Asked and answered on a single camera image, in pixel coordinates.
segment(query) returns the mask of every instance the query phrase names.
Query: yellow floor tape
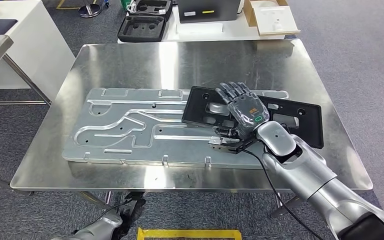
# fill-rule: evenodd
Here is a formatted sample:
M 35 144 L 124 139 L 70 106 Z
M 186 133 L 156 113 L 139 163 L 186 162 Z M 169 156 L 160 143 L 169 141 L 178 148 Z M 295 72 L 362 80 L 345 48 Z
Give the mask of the yellow floor tape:
M 58 9 L 58 10 L 76 10 L 76 9 L 80 8 L 80 6 L 77 6 L 77 7 L 61 7 L 65 1 L 66 0 L 61 0 L 58 3 L 58 6 L 56 6 L 56 9 Z M 97 0 L 93 0 L 92 4 L 96 4 L 96 3 L 97 3 Z
M 234 239 L 242 240 L 238 230 L 170 230 L 170 229 L 137 229 L 137 240 L 145 238 L 190 238 L 190 239 Z

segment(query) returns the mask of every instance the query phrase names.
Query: white desk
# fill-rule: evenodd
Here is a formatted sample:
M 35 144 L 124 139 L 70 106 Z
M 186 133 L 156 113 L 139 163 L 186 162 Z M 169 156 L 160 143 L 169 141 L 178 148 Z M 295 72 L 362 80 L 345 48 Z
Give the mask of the white desk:
M 162 37 L 162 42 L 193 42 L 193 41 L 234 41 L 234 40 L 268 40 L 268 39 L 284 39 L 285 35 L 271 35 L 259 36 L 256 26 L 248 26 L 247 18 L 242 12 L 238 14 L 237 19 L 234 21 L 212 21 L 210 23 L 223 24 L 223 31 L 221 33 L 191 33 L 191 34 L 178 34 L 177 26 L 180 25 L 179 10 L 177 6 L 173 6 L 173 11 L 167 24 L 165 25 L 165 33 Z
M 14 44 L 7 54 L 53 101 L 75 57 L 40 0 L 0 1 L 0 19 L 18 22 L 5 34 Z M 0 61 L 0 89 L 29 86 Z

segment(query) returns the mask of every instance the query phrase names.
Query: floor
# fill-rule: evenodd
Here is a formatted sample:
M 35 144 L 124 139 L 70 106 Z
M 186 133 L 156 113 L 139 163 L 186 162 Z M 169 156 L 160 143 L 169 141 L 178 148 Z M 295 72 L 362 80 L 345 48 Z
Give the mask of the floor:
M 56 10 L 54 0 L 44 4 L 75 55 L 83 44 L 117 41 L 124 14 L 118 0 L 110 0 L 110 8 L 91 19 L 79 18 L 75 10 Z M 384 3 L 300 0 L 289 5 L 302 30 L 297 37 L 374 182 L 374 191 L 362 196 L 384 209 Z M 37 98 L 31 90 L 0 90 L 0 100 Z M 11 179 L 47 109 L 0 106 L 0 178 Z M 96 194 L 103 198 L 103 193 Z M 239 229 L 250 240 L 314 239 L 289 215 L 270 218 L 275 201 L 268 193 L 149 193 L 146 200 L 135 227 Z M 0 188 L 0 239 L 66 235 L 100 212 L 70 192 L 25 197 Z M 324 239 L 333 239 L 310 206 L 303 204 L 296 212 Z M 125 239 L 135 239 L 135 231 L 132 228 Z

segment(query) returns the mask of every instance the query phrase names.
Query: aluminum plate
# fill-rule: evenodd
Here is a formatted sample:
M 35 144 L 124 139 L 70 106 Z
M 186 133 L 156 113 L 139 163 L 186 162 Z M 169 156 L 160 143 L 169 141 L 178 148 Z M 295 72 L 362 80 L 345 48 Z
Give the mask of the aluminum plate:
M 62 156 L 68 161 L 259 169 L 246 153 L 209 147 L 212 128 L 182 123 L 189 90 L 94 88 L 90 90 Z M 288 99 L 286 91 L 254 90 Z M 261 144 L 248 148 L 261 155 Z

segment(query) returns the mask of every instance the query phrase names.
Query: robotic arm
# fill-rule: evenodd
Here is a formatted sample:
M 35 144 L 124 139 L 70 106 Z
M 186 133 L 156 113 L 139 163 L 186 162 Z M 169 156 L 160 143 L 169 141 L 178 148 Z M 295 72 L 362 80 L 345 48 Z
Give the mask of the robotic arm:
M 245 84 L 230 82 L 221 87 L 216 91 L 238 121 L 236 131 L 223 137 L 255 135 L 263 142 L 264 166 L 317 210 L 336 239 L 384 240 L 383 210 L 340 182 L 325 159 L 301 138 L 269 121 L 266 107 Z

